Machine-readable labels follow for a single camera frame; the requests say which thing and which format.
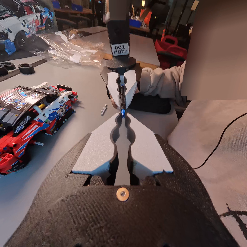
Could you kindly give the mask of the small blue storage crate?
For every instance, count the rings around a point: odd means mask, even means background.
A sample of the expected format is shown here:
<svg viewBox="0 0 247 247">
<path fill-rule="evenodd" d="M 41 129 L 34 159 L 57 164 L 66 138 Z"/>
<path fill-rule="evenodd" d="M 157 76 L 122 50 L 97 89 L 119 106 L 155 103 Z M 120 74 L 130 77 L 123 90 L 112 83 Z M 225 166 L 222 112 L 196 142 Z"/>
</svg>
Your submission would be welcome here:
<svg viewBox="0 0 247 247">
<path fill-rule="evenodd" d="M 140 20 L 129 19 L 129 26 L 141 28 L 143 26 L 143 22 Z"/>
</svg>

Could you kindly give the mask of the person's right forearm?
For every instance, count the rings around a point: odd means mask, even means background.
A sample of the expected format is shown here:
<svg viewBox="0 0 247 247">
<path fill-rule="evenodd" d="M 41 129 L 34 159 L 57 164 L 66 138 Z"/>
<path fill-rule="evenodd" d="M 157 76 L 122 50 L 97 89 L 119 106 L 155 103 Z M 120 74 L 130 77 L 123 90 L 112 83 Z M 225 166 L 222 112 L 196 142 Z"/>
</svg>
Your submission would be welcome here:
<svg viewBox="0 0 247 247">
<path fill-rule="evenodd" d="M 158 95 L 160 98 L 176 101 L 178 106 L 185 106 L 187 97 L 181 95 L 186 61 L 181 66 L 169 69 L 143 68 L 140 78 L 139 93 L 148 96 Z"/>
</svg>

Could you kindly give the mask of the long black lego axle assembly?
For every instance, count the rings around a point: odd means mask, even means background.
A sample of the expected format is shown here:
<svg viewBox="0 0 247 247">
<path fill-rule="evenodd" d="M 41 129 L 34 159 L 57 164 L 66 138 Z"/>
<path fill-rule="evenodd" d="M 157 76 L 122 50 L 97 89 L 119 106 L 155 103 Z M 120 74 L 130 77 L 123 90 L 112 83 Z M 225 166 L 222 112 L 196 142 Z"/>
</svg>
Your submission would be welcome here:
<svg viewBox="0 0 247 247">
<path fill-rule="evenodd" d="M 126 103 L 125 103 L 125 87 L 119 86 L 119 94 L 120 94 L 120 110 L 126 108 Z"/>
</svg>

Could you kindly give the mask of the black office chair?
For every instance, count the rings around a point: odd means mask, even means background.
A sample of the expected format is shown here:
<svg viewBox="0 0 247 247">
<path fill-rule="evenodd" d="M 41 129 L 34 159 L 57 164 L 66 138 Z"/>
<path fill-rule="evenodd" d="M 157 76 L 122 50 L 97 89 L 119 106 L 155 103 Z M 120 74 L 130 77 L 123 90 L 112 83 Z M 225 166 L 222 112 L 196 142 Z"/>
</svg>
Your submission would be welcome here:
<svg viewBox="0 0 247 247">
<path fill-rule="evenodd" d="M 76 23 L 71 20 L 56 18 L 56 21 L 57 21 L 58 31 L 64 30 L 63 25 L 67 25 L 69 27 L 73 27 L 77 29 Z"/>
</svg>

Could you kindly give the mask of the person's beige sweatshirt torso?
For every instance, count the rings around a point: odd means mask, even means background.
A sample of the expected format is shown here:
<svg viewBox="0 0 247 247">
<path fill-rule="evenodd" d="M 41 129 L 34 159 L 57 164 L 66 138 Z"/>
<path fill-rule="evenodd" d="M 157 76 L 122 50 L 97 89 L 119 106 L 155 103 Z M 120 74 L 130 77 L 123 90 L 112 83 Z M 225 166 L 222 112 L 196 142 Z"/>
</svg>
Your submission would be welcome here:
<svg viewBox="0 0 247 247">
<path fill-rule="evenodd" d="M 246 100 L 193 100 L 168 137 L 203 182 L 239 246 L 247 246 L 246 112 Z"/>
</svg>

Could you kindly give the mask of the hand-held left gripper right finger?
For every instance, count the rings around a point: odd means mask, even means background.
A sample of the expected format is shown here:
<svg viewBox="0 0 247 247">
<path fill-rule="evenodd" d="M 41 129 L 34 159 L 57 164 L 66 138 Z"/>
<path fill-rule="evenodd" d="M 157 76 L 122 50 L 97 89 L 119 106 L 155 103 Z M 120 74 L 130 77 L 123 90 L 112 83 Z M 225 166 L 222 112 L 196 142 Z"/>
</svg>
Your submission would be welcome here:
<svg viewBox="0 0 247 247">
<path fill-rule="evenodd" d="M 128 147 L 127 167 L 130 182 L 139 183 L 147 176 L 173 173 L 173 168 L 153 131 L 131 114 L 125 115 Z"/>
</svg>

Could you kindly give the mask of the red chair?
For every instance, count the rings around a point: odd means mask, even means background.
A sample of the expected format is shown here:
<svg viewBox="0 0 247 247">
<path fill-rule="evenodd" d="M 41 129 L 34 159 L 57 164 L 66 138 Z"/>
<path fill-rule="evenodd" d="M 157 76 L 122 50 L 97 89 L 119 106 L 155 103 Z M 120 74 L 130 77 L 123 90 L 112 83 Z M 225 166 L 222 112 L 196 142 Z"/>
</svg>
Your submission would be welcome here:
<svg viewBox="0 0 247 247">
<path fill-rule="evenodd" d="M 167 51 L 170 46 L 177 46 L 178 40 L 171 35 L 165 35 L 161 40 L 156 40 L 154 43 L 156 52 Z"/>
<path fill-rule="evenodd" d="M 181 66 L 187 59 L 187 50 L 177 45 L 172 45 L 166 50 L 165 55 L 170 61 L 170 68 Z"/>
</svg>

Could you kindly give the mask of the red white lego race car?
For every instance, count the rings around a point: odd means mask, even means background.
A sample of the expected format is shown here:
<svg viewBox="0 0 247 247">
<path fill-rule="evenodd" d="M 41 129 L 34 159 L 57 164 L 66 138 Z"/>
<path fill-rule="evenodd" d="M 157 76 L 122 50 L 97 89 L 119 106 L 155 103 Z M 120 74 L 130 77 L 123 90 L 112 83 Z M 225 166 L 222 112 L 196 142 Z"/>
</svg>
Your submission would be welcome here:
<svg viewBox="0 0 247 247">
<path fill-rule="evenodd" d="M 71 87 L 44 82 L 17 86 L 0 93 L 0 174 L 24 168 L 30 161 L 28 147 L 44 144 L 34 140 L 40 132 L 52 136 L 75 112 L 77 92 Z"/>
</svg>

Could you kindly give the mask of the clear plastic bag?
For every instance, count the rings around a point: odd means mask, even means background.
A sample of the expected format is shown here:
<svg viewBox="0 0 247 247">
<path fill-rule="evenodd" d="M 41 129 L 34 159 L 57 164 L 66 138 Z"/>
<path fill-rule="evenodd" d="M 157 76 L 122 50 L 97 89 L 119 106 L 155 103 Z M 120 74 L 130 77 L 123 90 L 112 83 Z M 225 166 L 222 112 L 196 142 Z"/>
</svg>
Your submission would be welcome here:
<svg viewBox="0 0 247 247">
<path fill-rule="evenodd" d="M 38 34 L 30 53 L 62 68 L 77 65 L 100 67 L 105 44 L 88 41 L 77 29 Z"/>
</svg>

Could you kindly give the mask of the lego box with car picture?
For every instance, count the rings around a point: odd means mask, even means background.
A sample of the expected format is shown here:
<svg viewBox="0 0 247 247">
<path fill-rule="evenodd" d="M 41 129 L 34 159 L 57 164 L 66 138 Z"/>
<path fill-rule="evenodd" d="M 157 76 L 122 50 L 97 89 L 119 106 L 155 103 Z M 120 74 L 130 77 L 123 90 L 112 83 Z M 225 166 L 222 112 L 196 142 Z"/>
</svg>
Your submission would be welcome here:
<svg viewBox="0 0 247 247">
<path fill-rule="evenodd" d="M 39 35 L 57 31 L 52 1 L 0 1 L 0 62 L 32 57 L 48 45 Z"/>
</svg>

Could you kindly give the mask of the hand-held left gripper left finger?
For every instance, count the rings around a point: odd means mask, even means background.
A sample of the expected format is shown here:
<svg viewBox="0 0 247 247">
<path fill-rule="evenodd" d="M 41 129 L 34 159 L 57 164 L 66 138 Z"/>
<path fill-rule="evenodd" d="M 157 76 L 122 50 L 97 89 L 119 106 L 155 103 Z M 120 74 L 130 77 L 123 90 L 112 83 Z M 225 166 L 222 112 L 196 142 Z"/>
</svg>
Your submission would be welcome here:
<svg viewBox="0 0 247 247">
<path fill-rule="evenodd" d="M 98 175 L 103 181 L 116 175 L 119 166 L 116 141 L 121 124 L 121 114 L 116 113 L 91 133 L 72 168 L 73 174 Z"/>
</svg>

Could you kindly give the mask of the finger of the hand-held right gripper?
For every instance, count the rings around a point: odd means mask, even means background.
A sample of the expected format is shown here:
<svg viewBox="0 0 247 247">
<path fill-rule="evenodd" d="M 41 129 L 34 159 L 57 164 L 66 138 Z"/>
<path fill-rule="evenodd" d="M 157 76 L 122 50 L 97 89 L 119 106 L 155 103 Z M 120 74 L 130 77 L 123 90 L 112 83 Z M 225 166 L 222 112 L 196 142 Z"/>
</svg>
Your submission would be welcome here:
<svg viewBox="0 0 247 247">
<path fill-rule="evenodd" d="M 128 70 L 124 73 L 125 82 L 125 108 L 127 109 L 137 89 L 136 71 Z"/>
<path fill-rule="evenodd" d="M 108 72 L 107 73 L 107 89 L 109 91 L 109 94 L 114 99 L 116 105 L 118 106 L 118 111 L 120 110 L 120 94 L 119 94 L 119 84 L 118 79 L 120 79 L 119 74 L 117 72 Z"/>
</svg>

